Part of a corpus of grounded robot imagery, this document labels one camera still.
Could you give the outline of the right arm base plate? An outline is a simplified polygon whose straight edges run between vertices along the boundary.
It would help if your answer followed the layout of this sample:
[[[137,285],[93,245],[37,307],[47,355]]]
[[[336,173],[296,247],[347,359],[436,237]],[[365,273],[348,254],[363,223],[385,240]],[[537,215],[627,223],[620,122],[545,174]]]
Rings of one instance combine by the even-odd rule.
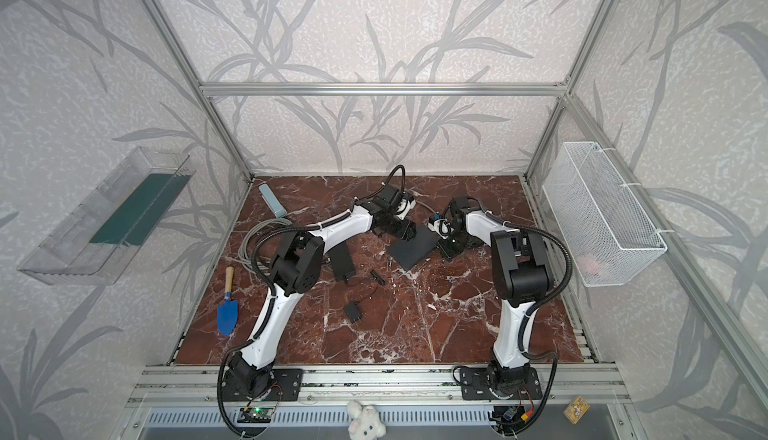
[[[461,388],[463,400],[541,400],[542,382],[530,364],[522,367],[497,368],[457,366],[454,381]]]

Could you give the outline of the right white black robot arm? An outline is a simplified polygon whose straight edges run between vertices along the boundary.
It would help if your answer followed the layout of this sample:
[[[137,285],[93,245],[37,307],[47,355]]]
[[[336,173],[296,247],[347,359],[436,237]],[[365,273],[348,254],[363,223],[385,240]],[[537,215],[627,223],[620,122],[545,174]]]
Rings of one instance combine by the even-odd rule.
[[[574,262],[557,236],[502,220],[474,202],[473,197],[452,200],[443,213],[429,217],[427,226],[438,236],[437,246],[446,259],[482,245],[490,248],[501,320],[487,375],[489,386],[500,393],[525,381],[532,361],[557,361],[553,350],[531,353],[530,337],[538,310],[568,286]]]

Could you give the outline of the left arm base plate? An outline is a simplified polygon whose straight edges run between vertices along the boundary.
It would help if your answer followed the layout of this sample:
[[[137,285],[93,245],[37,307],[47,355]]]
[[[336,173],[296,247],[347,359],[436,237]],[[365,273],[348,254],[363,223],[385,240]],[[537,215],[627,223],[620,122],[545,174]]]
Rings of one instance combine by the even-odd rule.
[[[248,374],[226,369],[218,385],[217,397],[225,403],[247,400],[293,402],[298,399],[302,377],[302,369],[260,369]]]

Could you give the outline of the dark grey box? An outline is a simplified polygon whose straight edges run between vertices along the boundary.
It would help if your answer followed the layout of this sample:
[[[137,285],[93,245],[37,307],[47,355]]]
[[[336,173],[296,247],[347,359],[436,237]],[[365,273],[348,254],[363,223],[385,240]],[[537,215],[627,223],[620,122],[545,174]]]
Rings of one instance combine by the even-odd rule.
[[[413,233],[410,240],[397,240],[386,248],[387,253],[406,272],[427,258],[439,240],[439,236],[423,224],[417,224]]]

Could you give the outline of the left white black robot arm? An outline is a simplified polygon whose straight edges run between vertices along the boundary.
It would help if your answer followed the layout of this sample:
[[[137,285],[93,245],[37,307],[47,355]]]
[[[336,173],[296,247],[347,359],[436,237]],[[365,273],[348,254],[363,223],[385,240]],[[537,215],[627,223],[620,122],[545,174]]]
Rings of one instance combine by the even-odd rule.
[[[283,332],[299,301],[320,279],[324,256],[347,240],[376,229],[399,240],[413,239],[416,228],[407,215],[415,205],[415,197],[404,188],[384,185],[330,219],[278,229],[260,240],[252,254],[253,263],[263,245],[275,237],[281,239],[269,273],[256,272],[268,294],[248,339],[222,358],[217,398],[223,398],[226,387],[247,399],[264,396],[272,385],[271,371]]]

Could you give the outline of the black network switch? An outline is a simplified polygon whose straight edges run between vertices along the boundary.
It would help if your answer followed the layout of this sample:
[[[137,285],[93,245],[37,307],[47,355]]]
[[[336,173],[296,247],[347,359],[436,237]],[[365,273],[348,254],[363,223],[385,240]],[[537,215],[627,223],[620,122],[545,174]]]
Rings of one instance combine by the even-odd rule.
[[[337,282],[347,283],[356,275],[355,265],[346,242],[334,246],[328,252],[328,257]]]

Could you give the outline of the black power adapter with cable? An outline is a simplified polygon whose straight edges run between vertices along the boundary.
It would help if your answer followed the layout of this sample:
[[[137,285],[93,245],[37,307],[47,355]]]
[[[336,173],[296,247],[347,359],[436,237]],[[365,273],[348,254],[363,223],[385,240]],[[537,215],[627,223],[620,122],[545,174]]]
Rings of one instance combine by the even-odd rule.
[[[385,279],[375,270],[370,271],[370,276],[372,280],[375,282],[375,286],[370,292],[367,292],[363,297],[352,300],[351,302],[347,303],[344,307],[344,312],[347,316],[347,318],[352,322],[356,323],[360,321],[363,318],[363,312],[361,309],[361,305],[371,300],[374,295],[386,285]]]

